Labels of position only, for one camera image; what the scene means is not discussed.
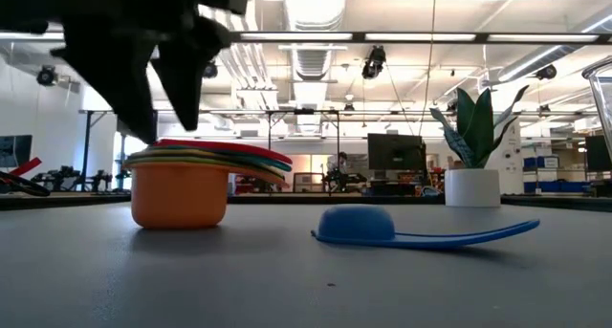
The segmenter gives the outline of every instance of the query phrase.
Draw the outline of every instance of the snake plant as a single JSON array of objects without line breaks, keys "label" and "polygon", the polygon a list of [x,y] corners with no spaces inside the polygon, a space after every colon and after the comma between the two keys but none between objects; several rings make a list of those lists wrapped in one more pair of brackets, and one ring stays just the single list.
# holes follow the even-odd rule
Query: snake plant
[{"label": "snake plant", "polygon": [[452,128],[442,112],[430,108],[431,116],[444,125],[444,137],[448,146],[463,161],[466,168],[484,168],[489,156],[499,146],[511,123],[516,117],[506,122],[496,138],[495,127],[508,119],[514,104],[519,102],[528,86],[518,91],[513,103],[497,119],[493,120],[491,90],[485,90],[478,100],[474,101],[462,89],[457,89],[457,129]]}]

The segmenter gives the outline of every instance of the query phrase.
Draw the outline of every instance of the security camera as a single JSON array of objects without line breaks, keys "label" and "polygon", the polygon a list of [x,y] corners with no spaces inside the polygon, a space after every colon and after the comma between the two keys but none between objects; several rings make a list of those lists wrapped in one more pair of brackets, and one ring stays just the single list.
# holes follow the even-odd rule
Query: security camera
[{"label": "security camera", "polygon": [[553,79],[557,76],[557,68],[553,65],[548,65],[547,67],[538,70],[535,73],[535,78],[542,79]]},{"label": "security camera", "polygon": [[210,61],[204,68],[204,78],[215,78],[218,74],[217,65],[215,65],[214,61]]},{"label": "security camera", "polygon": [[53,65],[43,65],[36,76],[36,81],[42,86],[55,86],[57,84],[57,72]]},{"label": "security camera", "polygon": [[386,62],[386,53],[383,46],[374,46],[370,55],[365,60],[361,76],[363,79],[374,79],[383,71],[383,64]]}]

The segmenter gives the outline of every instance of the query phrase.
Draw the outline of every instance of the desk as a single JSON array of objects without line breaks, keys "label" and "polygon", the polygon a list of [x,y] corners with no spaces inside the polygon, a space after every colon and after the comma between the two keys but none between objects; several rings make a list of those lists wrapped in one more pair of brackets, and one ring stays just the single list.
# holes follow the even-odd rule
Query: desk
[{"label": "desk", "polygon": [[176,232],[140,230],[129,204],[3,211],[0,326],[612,325],[612,214],[386,208],[416,233],[542,224],[435,252],[321,244],[325,206],[229,206],[218,229]]}]

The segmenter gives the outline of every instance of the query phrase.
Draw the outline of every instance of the ceiling duct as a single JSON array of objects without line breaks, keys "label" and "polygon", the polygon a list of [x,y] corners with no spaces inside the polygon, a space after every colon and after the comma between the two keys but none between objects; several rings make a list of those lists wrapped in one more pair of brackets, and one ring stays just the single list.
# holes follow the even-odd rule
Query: ceiling duct
[{"label": "ceiling duct", "polygon": [[[339,29],[346,0],[284,0],[289,29],[297,32],[331,32]],[[332,51],[293,50],[294,96],[297,108],[314,105],[322,108],[327,93],[326,83],[313,81],[328,76]],[[318,131],[319,115],[298,116],[301,132]]]},{"label": "ceiling duct", "polygon": [[[570,33],[609,33],[610,31],[612,31],[612,6],[608,6],[603,11],[591,16],[570,31]],[[500,70],[497,73],[497,78],[500,82],[509,82],[530,75],[582,47],[584,46],[559,45],[540,47],[517,62]]]}]

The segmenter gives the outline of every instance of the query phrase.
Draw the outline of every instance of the red object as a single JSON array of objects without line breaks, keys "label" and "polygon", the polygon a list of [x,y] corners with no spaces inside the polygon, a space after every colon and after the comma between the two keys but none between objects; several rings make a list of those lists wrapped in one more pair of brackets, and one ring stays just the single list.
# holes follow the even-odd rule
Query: red object
[{"label": "red object", "polygon": [[252,155],[261,156],[277,161],[284,162],[286,164],[292,164],[291,159],[285,155],[277,152],[267,150],[265,148],[245,145],[233,142],[201,142],[201,141],[180,141],[180,140],[160,140],[155,145],[157,146],[168,146],[168,145],[182,145],[191,147],[201,147],[210,150],[219,151],[232,151],[232,152],[244,152]]},{"label": "red object", "polygon": [[21,166],[19,166],[18,168],[13,169],[9,174],[14,176],[21,176],[41,164],[42,161],[40,161],[40,159],[36,157],[25,162],[24,164],[21,164]]}]

